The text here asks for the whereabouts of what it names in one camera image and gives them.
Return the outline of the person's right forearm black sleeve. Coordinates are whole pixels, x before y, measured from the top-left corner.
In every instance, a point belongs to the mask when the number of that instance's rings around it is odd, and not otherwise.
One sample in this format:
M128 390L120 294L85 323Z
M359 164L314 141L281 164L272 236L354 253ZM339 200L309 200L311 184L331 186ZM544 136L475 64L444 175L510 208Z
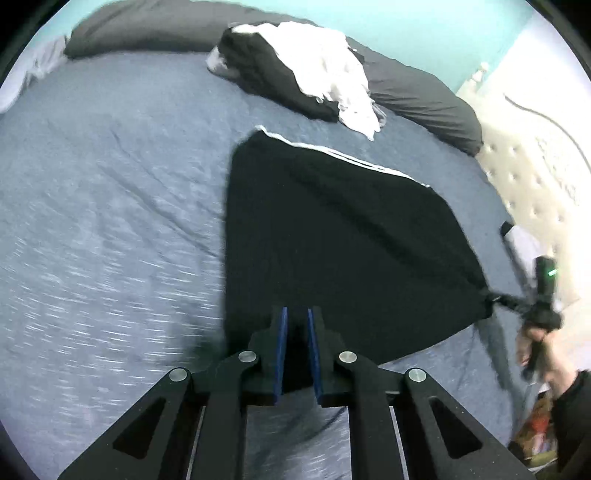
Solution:
M590 372L580 371L553 404L560 479L590 478Z

